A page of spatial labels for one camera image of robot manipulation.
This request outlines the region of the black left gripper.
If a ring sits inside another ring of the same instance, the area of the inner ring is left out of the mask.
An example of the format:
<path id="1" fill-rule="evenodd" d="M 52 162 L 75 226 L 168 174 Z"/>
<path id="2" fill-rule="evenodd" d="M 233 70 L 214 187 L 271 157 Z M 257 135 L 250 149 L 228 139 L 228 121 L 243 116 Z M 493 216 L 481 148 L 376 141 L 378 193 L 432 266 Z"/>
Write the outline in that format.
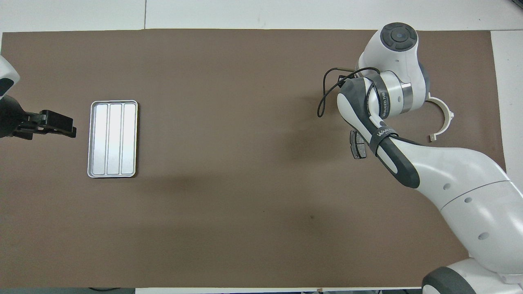
<path id="1" fill-rule="evenodd" d="M 0 101 L 0 137 L 32 140 L 34 134 L 57 134 L 76 138 L 77 128 L 71 117 L 50 110 L 42 110 L 40 115 L 27 112 L 13 97 L 3 96 Z"/>

